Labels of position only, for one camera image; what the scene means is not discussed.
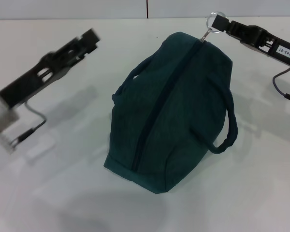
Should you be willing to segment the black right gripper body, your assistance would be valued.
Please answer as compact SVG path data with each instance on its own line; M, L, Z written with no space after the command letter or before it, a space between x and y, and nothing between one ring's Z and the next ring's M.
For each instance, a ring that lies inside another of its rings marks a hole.
M232 27L228 31L229 36L239 40L241 44L254 51L290 66L290 42L255 25L247 26L236 21L232 21L231 24Z

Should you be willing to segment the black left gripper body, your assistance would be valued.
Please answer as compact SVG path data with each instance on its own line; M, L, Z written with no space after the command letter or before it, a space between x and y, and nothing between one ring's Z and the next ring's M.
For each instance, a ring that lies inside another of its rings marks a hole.
M50 52L25 74L0 91L0 97L13 108L24 103L48 85L61 79L71 68L73 50Z

